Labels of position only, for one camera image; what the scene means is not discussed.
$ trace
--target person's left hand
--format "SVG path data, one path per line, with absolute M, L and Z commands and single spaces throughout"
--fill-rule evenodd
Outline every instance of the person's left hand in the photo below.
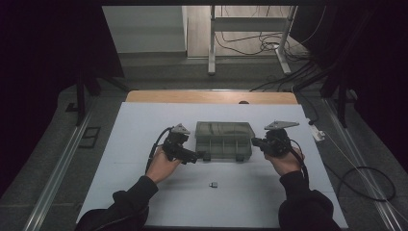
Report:
M 162 147 L 159 146 L 153 156 L 149 170 L 146 172 L 146 176 L 154 183 L 159 184 L 171 175 L 181 162 L 181 160 L 169 161 Z

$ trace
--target clear plastic box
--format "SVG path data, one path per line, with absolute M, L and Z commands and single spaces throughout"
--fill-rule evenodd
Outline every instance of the clear plastic box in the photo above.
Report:
M 247 122 L 198 121 L 195 151 L 203 161 L 212 159 L 248 160 L 252 155 L 251 138 L 255 134 Z

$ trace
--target dark background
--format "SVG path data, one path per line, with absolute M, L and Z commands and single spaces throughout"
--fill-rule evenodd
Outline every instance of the dark background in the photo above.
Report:
M 324 7 L 299 7 L 291 36 L 299 42 L 316 30 Z M 408 4 L 380 1 L 349 55 L 347 87 L 358 96 L 355 109 L 408 171 L 405 131 L 408 84 Z M 332 64 L 350 38 L 362 9 L 327 7 L 315 35 L 304 45 L 320 67 Z
M 382 3 L 346 63 L 348 87 L 358 95 L 356 110 L 405 170 L 407 10 L 406 4 Z M 309 37 L 321 11 L 300 8 L 293 28 L 303 31 L 296 35 L 294 30 L 291 36 L 299 41 Z M 320 66 L 328 66 L 342 49 L 350 32 L 345 29 L 355 25 L 359 12 L 350 7 L 327 10 L 322 31 L 305 43 Z M 101 7 L 2 1 L 0 32 L 2 194 L 51 121 L 60 91 L 74 85 L 80 72 L 88 78 L 97 77 L 92 69 L 115 77 L 123 72 Z
M 0 195 L 50 123 L 59 93 L 98 69 L 123 77 L 102 8 L 75 1 L 0 3 Z

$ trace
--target wire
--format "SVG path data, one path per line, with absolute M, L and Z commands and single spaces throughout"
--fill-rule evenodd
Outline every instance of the wire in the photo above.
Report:
M 167 127 L 161 134 L 160 136 L 157 138 L 156 142 L 153 144 L 152 149 L 150 150 L 150 154 L 149 154 L 149 159 L 147 160 L 147 165 L 146 165 L 146 170 L 144 173 L 146 173 L 149 170 L 150 164 L 153 161 L 153 155 L 156 151 L 157 146 L 159 145 L 159 141 L 162 138 L 162 136 L 167 132 L 170 131 L 173 127 Z
M 293 76 L 293 75 L 296 75 L 299 71 L 301 71 L 301 70 L 302 70 L 304 67 L 306 67 L 308 64 L 309 64 L 309 63 L 303 65 L 303 66 L 302 66 L 301 68 L 299 68 L 297 71 L 292 72 L 290 75 L 288 75 L 288 77 L 291 77 L 291 76 Z M 285 80 L 285 78 L 278 79 L 278 80 L 273 80 L 273 81 L 264 83 L 264 84 L 262 84 L 262 85 L 260 85 L 260 86 L 258 86 L 258 87 L 256 87 L 256 88 L 254 88 L 254 89 L 251 89 L 251 90 L 249 90 L 249 91 L 258 90 L 258 89 L 260 89 L 260 88 L 263 87 L 263 86 L 266 86 L 266 85 L 269 85 L 269 84 L 276 84 L 276 83 L 279 83 L 279 82 L 281 82 L 281 81 L 283 81 L 283 80 Z
M 303 61 L 303 60 L 312 60 L 313 57 L 309 56 L 309 55 L 304 55 L 304 56 L 300 56 L 300 55 L 294 55 L 291 52 L 291 44 L 289 42 L 287 42 L 288 44 L 288 49 L 284 48 L 283 51 L 285 53 L 285 57 L 292 61 L 292 62 L 298 62 L 298 61 Z
M 315 122 L 317 122 L 317 121 L 320 119 L 318 110 L 316 110 L 316 108 L 315 108 L 315 106 L 312 104 L 312 102 L 310 102 L 309 99 L 306 98 L 300 91 L 298 91 L 297 93 L 298 93 L 300 96 L 302 96 L 302 97 L 306 100 L 306 102 L 309 103 L 309 105 L 312 107 L 313 111 L 315 112 L 316 118 L 315 118 L 315 119 L 311 119 L 311 120 L 309 121 L 309 125 L 314 124 Z
M 219 43 L 219 41 L 218 41 L 217 34 L 215 34 L 215 36 L 216 36 L 216 41 L 217 41 L 218 45 L 220 47 L 224 48 L 224 49 L 233 50 L 233 51 L 238 52 L 238 53 L 243 54 L 243 55 L 258 55 L 258 54 L 261 54 L 262 52 L 264 52 L 264 49 L 261 49 L 260 51 L 255 52 L 255 53 L 244 53 L 244 52 L 239 51 L 237 49 L 221 45 L 221 43 Z
M 355 166 L 351 161 L 350 161 L 350 159 L 348 159 L 348 157 L 343 153 L 343 151 L 340 149 L 340 147 L 333 141 L 333 139 L 331 138 L 331 136 L 330 136 L 330 134 L 328 134 L 327 132 L 324 132 L 328 137 L 329 137 L 329 139 L 334 143 L 334 145 L 339 149 L 339 151 L 343 154 L 343 156 L 351 163 L 351 165 L 354 167 L 354 168 L 357 168 L 357 166 Z M 375 191 L 377 191 L 379 194 L 382 194 L 382 192 L 380 191 L 380 190 L 378 190 L 370 181 L 369 181 L 369 179 L 367 179 L 367 177 L 363 174 L 363 173 L 361 173 L 361 171 L 359 170 L 359 169 L 356 169 L 359 173 L 360 173 L 360 175 L 364 178 L 364 179 L 366 179 L 366 181 L 367 181 L 367 183 L 371 186 L 371 188 L 372 189 L 374 189 Z M 406 222 L 408 222 L 408 218 L 406 218 L 399 210 L 397 210 L 394 206 L 393 206 L 393 204 L 390 202 L 390 201 L 385 201 L 390 207 L 392 207 L 393 209 L 394 209 L 394 211 L 396 211 Z
M 227 11 L 227 7 L 226 7 L 226 6 L 224 7 L 224 9 L 225 9 L 225 12 L 227 13 L 227 15 L 229 16 L 229 12 Z M 268 14 L 269 14 L 269 9 L 270 9 L 270 6 L 268 6 L 268 10 L 267 10 L 267 15 L 266 15 L 266 16 L 268 16 Z M 260 11 L 261 11 L 260 6 L 257 6 L 255 13 L 254 13 L 251 17 L 253 17 L 256 13 L 258 13 L 258 16 L 259 16 Z M 257 55 L 257 54 L 262 53 L 263 51 L 273 51 L 273 50 L 277 49 L 277 47 L 275 48 L 275 47 L 272 46 L 272 48 L 270 48 L 270 46 L 273 45 L 273 44 L 279 45 L 279 42 L 274 42 L 274 41 L 272 41 L 272 42 L 266 42 L 265 40 L 268 39 L 268 38 L 280 38 L 280 37 L 278 37 L 277 35 L 281 35 L 281 34 L 282 34 L 282 32 L 276 32 L 276 33 L 272 33 L 272 34 L 262 35 L 262 32 L 261 32 L 259 36 L 246 37 L 246 38 L 237 38 L 237 39 L 225 39 L 224 33 L 221 32 L 221 37 L 222 37 L 222 39 L 223 39 L 225 42 L 232 42 L 232 41 L 240 41 L 240 40 L 245 40 L 245 39 L 258 38 L 259 41 L 261 42 L 260 52 L 256 52 L 256 53 L 252 53 L 252 54 L 250 54 L 250 53 L 249 53 L 249 54 L 248 54 L 248 53 L 244 53 L 244 52 L 239 51 L 239 50 L 237 50 L 237 49 L 234 49 L 234 48 L 231 48 L 231 47 L 226 47 L 226 46 L 221 45 L 221 44 L 219 43 L 218 39 L 217 39 L 217 35 L 216 35 L 216 39 L 217 39 L 218 45 L 221 46 L 222 48 L 229 49 L 229 50 L 233 50 L 233 51 L 238 52 L 238 53 L 243 54 L 243 55 Z
M 300 72 L 298 72 L 298 73 L 295 72 L 295 73 L 289 75 L 289 76 L 288 76 L 287 78 L 285 78 L 282 82 L 280 82 L 280 84 L 279 84 L 279 86 L 278 86 L 278 88 L 277 88 L 276 91 L 279 91 L 283 84 L 288 83 L 288 82 L 290 82 L 290 81 L 292 81 L 292 80 L 298 78 L 301 74 L 303 74 L 304 72 L 306 72 L 306 71 L 308 71 L 310 68 L 312 68 L 312 66 L 314 66 L 314 64 L 313 64 L 312 62 L 308 62 L 307 64 L 305 64 L 303 67 L 300 68 L 300 69 L 302 69 Z M 266 88 L 266 89 L 264 89 L 263 91 L 269 90 L 269 89 L 271 89 L 271 88 L 273 88 L 273 86 L 271 86 L 271 87 L 269 87 L 269 88 Z
M 296 142 L 296 141 L 294 141 L 294 140 L 290 140 L 290 141 L 293 141 L 294 143 L 297 144 L 297 146 L 299 147 L 300 155 L 299 155 L 296 151 L 293 150 L 293 148 L 292 148 L 291 145 L 288 145 L 287 143 L 281 141 L 279 138 L 276 138 L 276 137 L 273 137 L 273 138 L 274 138 L 275 140 L 281 142 L 284 146 L 286 146 L 286 148 L 289 149 L 289 151 L 292 153 L 292 155 L 294 155 L 294 157 L 295 157 L 295 158 L 297 159 L 297 161 L 299 162 L 300 167 L 302 168 L 303 177 L 304 177 L 304 179 L 306 180 L 307 185 L 309 185 L 309 171 L 307 170 L 307 167 L 306 167 L 306 165 L 305 165 L 305 163 L 304 163 L 304 161 L 303 161 L 304 155 L 303 155 L 303 153 L 302 153 L 302 149 L 300 148 L 299 143 Z
M 326 7 L 324 7 L 324 9 L 323 9 L 323 13 L 321 14 L 320 21 L 319 21 L 318 26 L 317 26 L 316 29 L 315 29 L 315 32 L 313 32 L 312 35 L 310 35 L 308 38 L 306 38 L 305 40 L 303 40 L 302 42 L 300 42 L 298 45 L 303 44 L 304 42 L 308 41 L 312 36 L 315 35 L 316 31 L 317 31 L 318 28 L 320 27 L 320 24 L 321 24 L 321 22 L 322 22 L 322 20 L 323 20 L 323 18 L 324 18 L 324 13 L 325 13 L 325 12 L 326 12 Z
M 374 201 L 377 201 L 377 202 L 387 202 L 387 201 L 391 201 L 392 199 L 395 198 L 396 188 L 395 188 L 395 184 L 393 183 L 393 181 L 392 181 L 392 180 L 390 179 L 390 177 L 388 177 L 384 172 L 382 172 L 382 171 L 380 171 L 380 170 L 378 170 L 378 169 L 376 169 L 376 168 L 374 168 L 374 167 L 356 167 L 356 168 L 352 168 L 352 169 L 350 169 L 349 171 L 347 171 L 347 172 L 343 175 L 343 177 L 341 177 L 341 176 L 340 176 L 339 174 L 337 174 L 336 171 L 334 171 L 328 164 L 326 164 L 325 162 L 323 162 L 323 164 L 324 164 L 331 172 L 333 172 L 333 174 L 334 174 L 337 178 L 340 179 L 340 183 L 339 183 L 339 186 L 338 186 L 337 191 L 336 191 L 336 196 L 337 196 L 338 198 L 339 198 L 339 196 L 340 196 L 340 189 L 341 189 L 342 185 L 346 185 L 346 186 L 349 187 L 353 192 L 355 192 L 355 193 L 357 193 L 357 194 L 363 196 L 364 198 L 367 198 L 367 199 L 370 199 L 370 200 L 374 200 Z M 345 181 L 345 178 L 346 178 L 346 176 L 347 176 L 349 173 L 351 173 L 351 172 L 353 172 L 353 171 L 355 171 L 355 170 L 358 171 L 358 169 L 374 170 L 374 171 L 380 173 L 381 175 L 383 175 L 383 176 L 390 182 L 390 185 L 391 185 L 391 187 L 393 188 L 392 194 L 391 194 L 390 196 L 384 198 L 384 199 L 379 199 L 379 198 L 374 198 L 374 197 L 372 197 L 372 196 L 370 196 L 370 195 L 367 195 L 367 194 L 365 194 L 365 193 L 363 193 L 363 192 L 359 192 L 359 191 L 357 191 L 356 189 L 354 189 L 352 186 L 350 186 L 350 185 Z

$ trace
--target black jacket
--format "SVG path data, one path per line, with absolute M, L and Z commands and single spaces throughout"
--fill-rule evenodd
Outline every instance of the black jacket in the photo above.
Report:
M 108 209 L 86 212 L 75 231 L 140 230 L 147 220 L 148 202 L 158 190 L 150 178 L 142 176 L 127 192 L 115 192 L 115 203 Z
M 333 203 L 319 191 L 311 191 L 300 171 L 283 175 L 286 200 L 279 208 L 282 230 L 341 230 L 332 219 Z
M 279 208 L 282 230 L 341 230 L 332 219 L 333 204 L 321 192 L 311 191 L 300 171 L 280 178 L 287 199 Z M 129 191 L 114 193 L 115 203 L 108 209 L 86 212 L 75 231 L 140 230 L 148 216 L 148 201 L 158 191 L 156 184 L 142 176 Z

